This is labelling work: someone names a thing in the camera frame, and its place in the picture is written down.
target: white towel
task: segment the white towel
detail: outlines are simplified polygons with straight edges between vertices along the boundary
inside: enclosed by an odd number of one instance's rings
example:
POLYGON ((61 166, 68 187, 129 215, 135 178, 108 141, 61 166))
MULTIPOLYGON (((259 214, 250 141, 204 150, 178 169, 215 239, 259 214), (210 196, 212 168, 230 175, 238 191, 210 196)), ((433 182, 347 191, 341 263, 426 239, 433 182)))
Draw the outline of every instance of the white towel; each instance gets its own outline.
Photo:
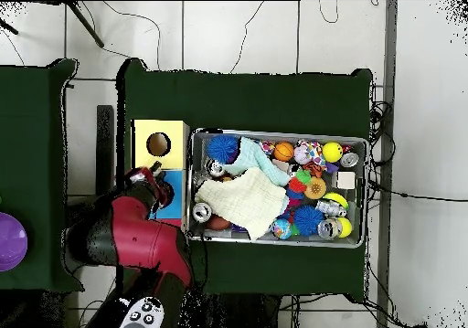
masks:
POLYGON ((257 240, 289 203, 285 193, 260 168, 253 167, 228 182, 207 180, 197 191, 195 201, 209 204, 214 214, 246 228, 250 239, 257 240))

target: yellow ball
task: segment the yellow ball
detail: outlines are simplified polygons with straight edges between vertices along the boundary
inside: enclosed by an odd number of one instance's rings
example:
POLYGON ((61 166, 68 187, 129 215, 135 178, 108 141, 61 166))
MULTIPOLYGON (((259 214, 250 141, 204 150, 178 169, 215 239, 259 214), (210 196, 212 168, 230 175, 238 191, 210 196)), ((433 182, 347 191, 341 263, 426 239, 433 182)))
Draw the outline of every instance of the yellow ball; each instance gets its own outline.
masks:
POLYGON ((341 234, 338 236, 339 238, 345 238, 351 234, 351 231, 353 231, 353 225, 351 225, 351 222, 349 222, 348 218, 343 218, 343 217, 338 217, 337 218, 343 230, 341 231, 341 234))
POLYGON ((328 193, 324 195, 324 199, 330 199, 334 200, 337 203, 339 203, 341 206, 343 206, 346 210, 349 208, 349 204, 346 202, 346 199, 344 199, 342 196, 340 196, 338 193, 328 193))
POLYGON ((328 163, 334 163, 343 156, 343 148, 339 143, 327 143, 322 148, 322 154, 328 163))

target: orange toy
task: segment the orange toy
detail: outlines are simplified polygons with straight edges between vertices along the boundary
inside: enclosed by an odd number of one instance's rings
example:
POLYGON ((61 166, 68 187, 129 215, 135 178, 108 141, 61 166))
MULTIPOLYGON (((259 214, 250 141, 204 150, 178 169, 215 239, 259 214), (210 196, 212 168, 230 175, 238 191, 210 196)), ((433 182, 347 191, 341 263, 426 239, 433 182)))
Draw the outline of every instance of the orange toy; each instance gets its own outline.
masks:
POLYGON ((293 145, 287 142, 277 143, 273 154, 276 159, 287 162, 294 156, 293 145))
POLYGON ((326 184, 324 179, 320 177, 312 176, 311 183, 307 186, 304 194, 309 199, 320 199, 322 196, 325 195, 326 192, 326 184))

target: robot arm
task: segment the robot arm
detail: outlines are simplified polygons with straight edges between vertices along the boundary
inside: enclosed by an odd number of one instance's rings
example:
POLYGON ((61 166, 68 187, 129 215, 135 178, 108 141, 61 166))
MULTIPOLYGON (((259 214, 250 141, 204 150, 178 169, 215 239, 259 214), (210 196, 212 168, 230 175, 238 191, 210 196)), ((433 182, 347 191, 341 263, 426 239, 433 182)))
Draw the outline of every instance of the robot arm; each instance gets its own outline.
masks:
MULTIPOLYGON (((106 316, 90 324, 107 323, 115 328, 122 321, 123 309, 128 311, 146 297, 157 298, 166 315, 171 308, 180 309, 192 284, 186 239, 180 228, 148 219, 152 209, 169 205, 174 194, 164 182, 160 166, 156 162, 150 169, 132 170, 125 177, 124 191, 113 190, 99 198, 66 232, 64 264, 69 271, 82 265, 120 265, 140 272, 120 299, 101 307, 98 313, 106 316)), ((174 327, 175 318, 170 319, 168 324, 174 327)))

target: white cube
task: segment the white cube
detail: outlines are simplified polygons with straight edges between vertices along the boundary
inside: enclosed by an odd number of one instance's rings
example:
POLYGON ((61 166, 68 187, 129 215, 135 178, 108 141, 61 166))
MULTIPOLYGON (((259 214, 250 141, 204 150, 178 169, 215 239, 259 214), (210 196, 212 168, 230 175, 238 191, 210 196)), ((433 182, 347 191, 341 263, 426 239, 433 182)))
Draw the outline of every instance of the white cube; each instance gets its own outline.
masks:
POLYGON ((356 174, 351 171, 338 171, 332 173, 332 187, 343 190, 353 190, 356 186, 356 174))

